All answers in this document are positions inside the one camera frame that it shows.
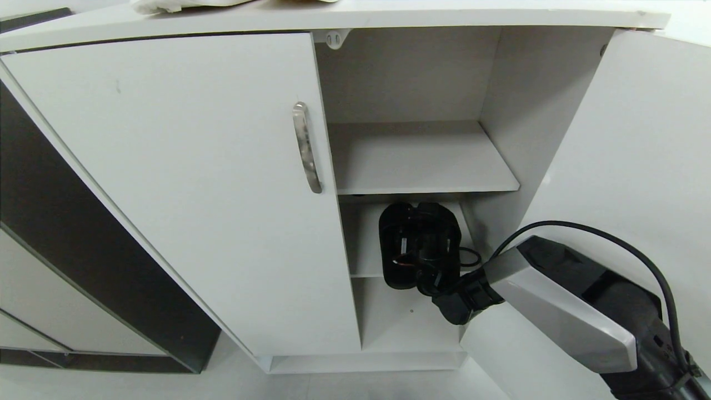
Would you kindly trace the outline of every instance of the black cable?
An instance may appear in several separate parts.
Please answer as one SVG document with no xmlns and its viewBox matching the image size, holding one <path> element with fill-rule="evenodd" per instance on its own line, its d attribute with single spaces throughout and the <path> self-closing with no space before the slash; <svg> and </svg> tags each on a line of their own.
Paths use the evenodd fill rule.
<svg viewBox="0 0 711 400">
<path fill-rule="evenodd" d="M 481 264 L 481 254 L 477 253 L 474 249 L 468 248 L 468 247 L 460 247 L 460 251 L 466 251 L 467 253 L 472 253 L 476 256 L 476 261 L 473 263 L 460 263 L 461 266 L 463 267 L 474 267 L 476 265 Z"/>
<path fill-rule="evenodd" d="M 605 238 L 608 241 L 611 241 L 612 243 L 615 243 L 616 245 L 632 253 L 633 256 L 637 257 L 647 268 L 649 268 L 649 270 L 654 275 L 654 278 L 656 278 L 657 283 L 659 284 L 659 287 L 662 290 L 662 294 L 664 295 L 664 302 L 667 307 L 667 316 L 669 319 L 671 344 L 672 348 L 674 349 L 676 361 L 682 371 L 691 372 L 691 368 L 688 362 L 686 361 L 686 352 L 684 351 L 684 348 L 681 347 L 681 337 L 679 335 L 679 319 L 676 314 L 676 304 L 674 303 L 674 296 L 671 293 L 669 283 L 667 282 L 666 278 L 664 278 L 664 274 L 662 274 L 662 271 L 660 271 L 659 268 L 654 265 L 652 260 L 645 256 L 644 253 L 634 248 L 631 244 L 605 231 L 600 231 L 599 229 L 592 228 L 591 226 L 583 225 L 581 223 L 567 221 L 538 221 L 526 225 L 523 228 L 514 232 L 513 235 L 509 236 L 506 240 L 504 240 L 503 243 L 493 252 L 491 258 L 495 258 L 499 254 L 501 254 L 503 249 L 506 248 L 506 246 L 508 246 L 508 244 L 511 243 L 511 241 L 513 241 L 513 239 L 518 237 L 520 234 L 529 231 L 530 229 L 537 228 L 539 226 L 565 226 L 568 228 L 579 229 L 581 231 L 586 231 L 588 233 L 600 236 L 601 238 Z"/>
</svg>

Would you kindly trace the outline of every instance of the white cloth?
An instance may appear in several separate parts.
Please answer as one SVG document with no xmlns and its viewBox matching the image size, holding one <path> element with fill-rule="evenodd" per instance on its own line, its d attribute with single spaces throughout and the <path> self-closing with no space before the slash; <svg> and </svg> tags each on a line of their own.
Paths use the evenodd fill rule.
<svg viewBox="0 0 711 400">
<path fill-rule="evenodd" d="M 185 7 L 227 7 L 252 0 L 131 0 L 131 7 L 139 14 L 176 13 Z M 335 3 L 338 0 L 320 0 Z"/>
</svg>

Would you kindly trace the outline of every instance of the metal handle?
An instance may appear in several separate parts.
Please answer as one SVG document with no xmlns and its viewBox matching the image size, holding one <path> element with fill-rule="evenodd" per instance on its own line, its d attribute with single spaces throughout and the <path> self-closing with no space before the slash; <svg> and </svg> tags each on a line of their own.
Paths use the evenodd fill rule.
<svg viewBox="0 0 711 400">
<path fill-rule="evenodd" d="M 319 182 L 319 174 L 316 172 L 314 152 L 311 151 L 309 124 L 306 121 L 306 104 L 303 102 L 295 104 L 292 115 L 294 117 L 296 140 L 299 142 L 299 154 L 301 155 L 301 162 L 304 164 L 304 172 L 306 172 L 306 180 L 309 181 L 312 192 L 321 193 L 323 189 L 321 188 L 321 182 Z"/>
</svg>

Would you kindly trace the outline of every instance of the floor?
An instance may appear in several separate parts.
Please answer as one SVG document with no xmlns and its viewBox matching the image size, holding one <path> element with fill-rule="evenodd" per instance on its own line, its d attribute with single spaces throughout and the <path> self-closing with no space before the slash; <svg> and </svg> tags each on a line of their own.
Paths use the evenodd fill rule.
<svg viewBox="0 0 711 400">
<path fill-rule="evenodd" d="M 509 400 L 471 360 L 447 372 L 270 376 L 224 335 L 201 375 L 0 366 L 0 399 Z"/>
</svg>

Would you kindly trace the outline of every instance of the open cabinet door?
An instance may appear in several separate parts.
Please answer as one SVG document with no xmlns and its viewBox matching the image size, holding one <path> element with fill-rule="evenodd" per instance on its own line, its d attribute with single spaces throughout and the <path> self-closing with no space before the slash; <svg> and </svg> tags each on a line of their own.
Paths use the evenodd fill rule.
<svg viewBox="0 0 711 400">
<path fill-rule="evenodd" d="M 710 130 L 711 48 L 618 31 L 522 222 L 585 223 L 647 254 L 671 284 L 685 348 L 706 371 Z M 651 274 L 615 245 L 560 227 L 531 233 L 659 294 Z M 614 398 L 508 304 L 477 316 L 461 345 L 512 400 Z"/>
</svg>

